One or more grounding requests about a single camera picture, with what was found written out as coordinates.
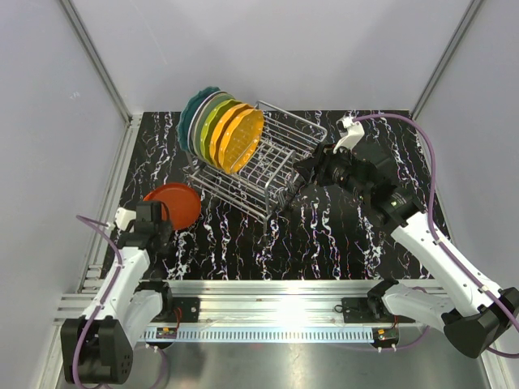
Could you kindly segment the orange round plastic plate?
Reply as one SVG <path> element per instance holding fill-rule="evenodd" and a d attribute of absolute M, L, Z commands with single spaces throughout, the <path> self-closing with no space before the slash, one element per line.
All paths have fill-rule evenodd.
<path fill-rule="evenodd" d="M 191 227 L 201 213 L 198 193 L 186 184 L 171 182 L 157 187 L 144 197 L 144 201 L 161 201 L 169 211 L 169 219 L 174 231 Z"/>

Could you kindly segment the orange dotted scalloped plate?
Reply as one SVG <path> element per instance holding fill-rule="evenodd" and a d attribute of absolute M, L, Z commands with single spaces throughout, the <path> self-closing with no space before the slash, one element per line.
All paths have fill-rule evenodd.
<path fill-rule="evenodd" d="M 233 100 L 232 103 L 232 105 L 226 104 L 224 106 L 225 110 L 217 119 L 209 144 L 209 155 L 212 165 L 216 168 L 221 167 L 219 161 L 219 150 L 227 127 L 240 113 L 252 109 L 252 106 L 247 103 L 241 103 L 236 100 Z"/>

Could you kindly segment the white plate green rim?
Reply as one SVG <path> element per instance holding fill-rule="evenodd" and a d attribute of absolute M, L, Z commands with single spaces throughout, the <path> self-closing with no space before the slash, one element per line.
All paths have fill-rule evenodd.
<path fill-rule="evenodd" d="M 189 100 L 188 106 L 186 107 L 186 112 L 184 114 L 183 128 L 185 129 L 185 138 L 187 144 L 186 150 L 188 150 L 191 154 L 195 154 L 193 137 L 195 135 L 197 120 L 199 119 L 203 108 L 211 100 L 224 95 L 227 95 L 227 93 L 222 91 L 220 88 L 207 87 Z"/>

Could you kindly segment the teal scalloped plate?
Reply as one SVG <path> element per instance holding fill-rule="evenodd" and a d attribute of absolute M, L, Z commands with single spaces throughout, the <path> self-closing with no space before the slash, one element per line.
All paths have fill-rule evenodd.
<path fill-rule="evenodd" d="M 186 107 L 181 112 L 180 119 L 177 125 L 177 138 L 179 146 L 184 152 L 189 151 L 187 135 L 195 111 L 198 109 L 199 105 L 204 101 L 205 98 L 207 98 L 214 92 L 219 91 L 220 88 L 218 87 L 206 87 L 205 89 L 200 90 L 193 97 L 190 98 L 190 100 L 187 102 Z"/>

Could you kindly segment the lime green dotted plate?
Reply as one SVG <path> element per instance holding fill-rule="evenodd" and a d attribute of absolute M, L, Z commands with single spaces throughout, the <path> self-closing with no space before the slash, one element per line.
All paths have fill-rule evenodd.
<path fill-rule="evenodd" d="M 216 124 L 220 120 L 221 116 L 230 108 L 238 105 L 239 101 L 235 99 L 224 100 L 219 103 L 214 109 L 211 110 L 207 119 L 204 122 L 202 127 L 202 132 L 200 135 L 199 145 L 200 145 L 200 154 L 202 158 L 208 163 L 212 163 L 212 158 L 210 156 L 209 148 L 212 139 L 212 133 L 216 127 Z"/>

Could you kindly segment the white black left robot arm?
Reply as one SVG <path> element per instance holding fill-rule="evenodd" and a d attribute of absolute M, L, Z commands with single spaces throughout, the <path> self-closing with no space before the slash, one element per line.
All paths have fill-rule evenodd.
<path fill-rule="evenodd" d="M 172 220 L 162 201 L 141 201 L 134 211 L 119 208 L 114 217 L 122 232 L 119 243 L 106 233 L 108 224 L 84 216 L 79 220 L 108 242 L 114 261 L 88 307 L 61 326 L 64 377 L 78 388 L 121 385 L 129 378 L 135 346 L 147 326 L 174 314 L 166 282 L 142 280 L 151 255 L 168 246 Z"/>

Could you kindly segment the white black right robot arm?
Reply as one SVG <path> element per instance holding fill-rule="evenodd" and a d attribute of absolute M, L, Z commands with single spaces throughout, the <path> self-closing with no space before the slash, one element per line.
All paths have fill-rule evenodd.
<path fill-rule="evenodd" d="M 463 355 L 477 358 L 517 319 L 517 289 L 502 289 L 461 254 L 429 221 L 416 194 L 392 179 L 394 162 L 377 146 L 348 150 L 320 144 L 294 167 L 304 182 L 337 185 L 358 199 L 370 223 L 405 247 L 446 293 L 435 297 L 383 280 L 367 294 L 367 312 L 375 321 L 410 318 L 444 333 Z"/>

